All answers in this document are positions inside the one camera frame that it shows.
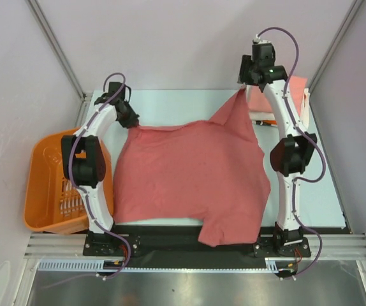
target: folded red cloth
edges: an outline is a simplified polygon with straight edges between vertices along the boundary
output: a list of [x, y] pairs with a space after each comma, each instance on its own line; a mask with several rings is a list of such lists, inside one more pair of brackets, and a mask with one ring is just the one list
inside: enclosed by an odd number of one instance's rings
[[270, 182], [249, 118], [245, 91], [210, 120], [129, 130], [114, 183], [115, 222], [190, 217], [199, 241], [254, 243]]

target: orange laundry basket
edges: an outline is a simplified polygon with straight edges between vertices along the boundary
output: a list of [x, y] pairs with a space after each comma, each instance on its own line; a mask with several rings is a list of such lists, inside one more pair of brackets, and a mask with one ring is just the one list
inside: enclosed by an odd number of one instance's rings
[[[77, 129], [50, 135], [33, 148], [27, 183], [24, 222], [33, 231], [72, 234], [88, 228], [88, 217], [78, 191], [64, 178], [61, 138]], [[113, 214], [111, 158], [101, 143], [106, 163], [103, 182], [110, 214]]]

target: purple cable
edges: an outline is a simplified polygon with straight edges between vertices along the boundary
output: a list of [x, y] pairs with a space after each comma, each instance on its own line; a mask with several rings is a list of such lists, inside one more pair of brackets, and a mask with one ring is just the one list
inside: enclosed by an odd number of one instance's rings
[[289, 85], [289, 81], [291, 80], [291, 76], [293, 75], [293, 72], [295, 71], [296, 65], [298, 64], [298, 60], [299, 60], [299, 46], [298, 46], [298, 42], [296, 41], [295, 37], [287, 30], [281, 28], [281, 27], [268, 27], [265, 30], [261, 31], [258, 34], [258, 37], [260, 37], [262, 34], [264, 34], [265, 32], [271, 31], [271, 30], [276, 30], [276, 31], [280, 31], [280, 32], [284, 32], [285, 34], [287, 34], [293, 41], [294, 45], [295, 45], [295, 50], [296, 50], [296, 55], [295, 55], [295, 61], [292, 65], [291, 71], [289, 73], [288, 79], [285, 82], [285, 86], [284, 86], [284, 100], [285, 100], [285, 106], [286, 109], [289, 113], [289, 116], [291, 117], [292, 123], [295, 127], [295, 129], [298, 131], [299, 134], [301, 134], [310, 144], [312, 144], [314, 146], [314, 148], [316, 149], [316, 151], [318, 152], [320, 158], [321, 158], [321, 162], [322, 162], [322, 172], [320, 174], [320, 176], [314, 180], [308, 179], [308, 178], [304, 178], [304, 177], [295, 177], [294, 178], [294, 184], [292, 187], [292, 212], [293, 215], [295, 217], [295, 220], [297, 221], [297, 223], [305, 230], [308, 231], [309, 233], [315, 234], [318, 239], [319, 239], [319, 249], [318, 249], [318, 253], [316, 254], [314, 260], [309, 264], [309, 266], [307, 266], [305, 269], [303, 269], [302, 271], [298, 272], [297, 275], [303, 274], [306, 271], [308, 271], [308, 269], [310, 269], [313, 265], [315, 265], [318, 262], [318, 259], [322, 253], [322, 248], [323, 248], [323, 240], [321, 235], [315, 231], [312, 228], [307, 227], [306, 225], [304, 225], [302, 223], [302, 221], [298, 218], [297, 216], [297, 212], [296, 212], [296, 182], [298, 180], [303, 180], [304, 182], [308, 182], [308, 183], [316, 183], [319, 182], [326, 173], [326, 159], [325, 156], [322, 153], [322, 150], [319, 148], [319, 146], [313, 141], [312, 138], [310, 138], [308, 135], [306, 135], [299, 127], [298, 127], [298, 123], [296, 122], [296, 119], [291, 111], [291, 107], [289, 105], [289, 101], [288, 101], [288, 97], [287, 97], [287, 90], [288, 90], [288, 85]]
[[[91, 116], [91, 118], [89, 119], [89, 121], [87, 122], [87, 124], [85, 125], [86, 129], [88, 129], [91, 124], [94, 122], [96, 116], [98, 115], [98, 113], [100, 111], [102, 111], [102, 109], [104, 109], [104, 107], [106, 107], [107, 104], [109, 104], [109, 102], [111, 102], [113, 99], [115, 99], [118, 94], [121, 92], [121, 90], [123, 90], [123, 88], [125, 87], [125, 83], [126, 83], [126, 78], [125, 76], [122, 74], [122, 73], [119, 73], [119, 72], [116, 72], [116, 73], [112, 73], [111, 75], [109, 75], [105, 81], [104, 81], [104, 91], [105, 91], [105, 87], [106, 87], [106, 83], [108, 82], [108, 80], [111, 78], [111, 77], [114, 77], [115, 75], [120, 75], [122, 77], [122, 85], [121, 87], [119, 87], [119, 89], [117, 90], [117, 92], [115, 94], [113, 94], [108, 100], [106, 100], [99, 108], [98, 108], [98, 111], [95, 111], [95, 113]], [[78, 190], [81, 190], [82, 192], [86, 193], [87, 191], [83, 188], [83, 187], [80, 187], [78, 186], [75, 181], [74, 181], [74, 176], [73, 176], [73, 160], [74, 160], [74, 156], [75, 156], [75, 149], [78, 145], [78, 143], [80, 142], [82, 136], [85, 134], [85, 132], [87, 131], [86, 129], [83, 129], [81, 131], [81, 133], [77, 136], [77, 138], [75, 139], [74, 141], [74, 144], [71, 148], [71, 152], [70, 152], [70, 161], [69, 161], [69, 164], [68, 164], [68, 175], [70, 177], [70, 182], [73, 184], [73, 187], [75, 187], [76, 189]], [[87, 211], [88, 211], [88, 214], [90, 215], [90, 217], [92, 218], [92, 220], [94, 221], [95, 225], [100, 229], [102, 230], [104, 233], [108, 234], [108, 235], [111, 235], [119, 240], [121, 240], [125, 245], [126, 245], [126, 248], [128, 249], [128, 254], [126, 256], [126, 259], [124, 261], [124, 264], [116, 271], [114, 272], [113, 274], [109, 275], [109, 276], [105, 276], [103, 277], [103, 280], [107, 280], [107, 279], [113, 279], [117, 274], [119, 274], [124, 268], [125, 266], [129, 263], [129, 260], [131, 259], [131, 246], [129, 244], [129, 242], [122, 236], [119, 236], [115, 233], [112, 233], [111, 231], [108, 231], [107, 229], [105, 229], [102, 225], [100, 225], [100, 223], [95, 219], [95, 216], [94, 214], [92, 213], [92, 210], [91, 210], [91, 204], [89, 203], [89, 197], [88, 195], [85, 196], [85, 206], [87, 208]], [[61, 284], [64, 284], [66, 282], [69, 282], [69, 281], [73, 281], [75, 279], [80, 279], [82, 277], [86, 277], [86, 276], [96, 276], [96, 274], [90, 274], [90, 273], [86, 273], [86, 274], [81, 274], [81, 275], [76, 275], [74, 277], [70, 277], [69, 279], [64, 279], [64, 280], [61, 280], [59, 282], [56, 282], [54, 284], [51, 284], [51, 285], [48, 285], [48, 286], [43, 286], [42, 289], [48, 289], [48, 288], [51, 288], [51, 287], [54, 287], [54, 286], [58, 286], [58, 285], [61, 285]]]

